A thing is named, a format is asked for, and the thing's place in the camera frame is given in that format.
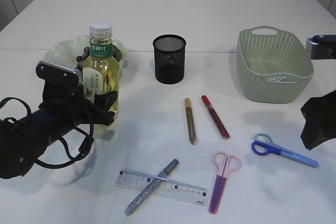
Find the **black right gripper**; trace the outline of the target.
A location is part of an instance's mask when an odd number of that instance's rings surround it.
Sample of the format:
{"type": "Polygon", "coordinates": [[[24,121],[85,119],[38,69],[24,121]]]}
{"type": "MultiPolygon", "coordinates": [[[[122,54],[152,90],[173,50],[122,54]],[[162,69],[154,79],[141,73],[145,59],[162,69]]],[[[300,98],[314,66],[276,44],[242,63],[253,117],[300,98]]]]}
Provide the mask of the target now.
{"type": "Polygon", "coordinates": [[[306,122],[300,137],[306,149],[335,139],[335,91],[310,98],[301,113],[306,122]]]}

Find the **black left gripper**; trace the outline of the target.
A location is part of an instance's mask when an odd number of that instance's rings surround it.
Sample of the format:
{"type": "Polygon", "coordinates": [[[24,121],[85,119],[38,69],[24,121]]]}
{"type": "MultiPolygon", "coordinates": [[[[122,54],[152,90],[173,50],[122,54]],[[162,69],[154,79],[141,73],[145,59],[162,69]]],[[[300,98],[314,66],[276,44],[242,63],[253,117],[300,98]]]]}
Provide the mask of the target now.
{"type": "Polygon", "coordinates": [[[110,126],[115,120],[112,106],[118,91],[95,94],[94,103],[83,96],[83,84],[71,88],[45,82],[39,108],[54,112],[70,130],[80,124],[110,126]]]}

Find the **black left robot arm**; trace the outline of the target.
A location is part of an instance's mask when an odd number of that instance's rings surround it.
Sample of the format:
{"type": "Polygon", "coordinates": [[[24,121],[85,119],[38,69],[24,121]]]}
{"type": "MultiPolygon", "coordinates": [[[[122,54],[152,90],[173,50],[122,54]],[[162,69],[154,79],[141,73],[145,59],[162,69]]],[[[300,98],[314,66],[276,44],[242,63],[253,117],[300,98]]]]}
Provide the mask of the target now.
{"type": "Polygon", "coordinates": [[[81,84],[63,87],[45,83],[43,101],[37,111],[32,112],[29,105],[21,101],[27,111],[25,117],[1,120],[1,178],[24,176],[34,164],[60,169],[84,159],[94,142],[94,126],[109,126],[114,122],[115,113],[109,107],[116,102],[117,96],[116,91],[96,95],[91,103],[83,96],[81,84]],[[71,130],[85,137],[76,156],[70,154],[64,139],[71,130]],[[55,165],[39,159],[55,141],[62,143],[69,161],[55,165]]]}

